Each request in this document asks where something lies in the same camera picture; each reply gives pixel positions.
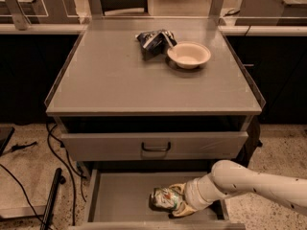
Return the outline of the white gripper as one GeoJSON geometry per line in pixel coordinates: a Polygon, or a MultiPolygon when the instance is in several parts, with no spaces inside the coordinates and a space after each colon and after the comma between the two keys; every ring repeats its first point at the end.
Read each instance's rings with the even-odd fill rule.
{"type": "Polygon", "coordinates": [[[203,210],[213,203],[212,182],[207,175],[190,180],[186,183],[177,183],[170,186],[170,189],[185,196],[185,201],[181,202],[172,211],[175,218],[182,218],[203,210]]]}

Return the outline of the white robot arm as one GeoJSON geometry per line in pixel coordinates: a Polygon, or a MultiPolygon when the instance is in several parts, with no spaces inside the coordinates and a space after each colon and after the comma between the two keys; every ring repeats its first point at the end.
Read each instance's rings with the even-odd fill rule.
{"type": "Polygon", "coordinates": [[[175,184],[183,201],[172,214],[185,217],[217,200],[254,193],[307,215],[307,180],[255,172],[230,160],[216,162],[211,172],[184,184],[175,184]]]}

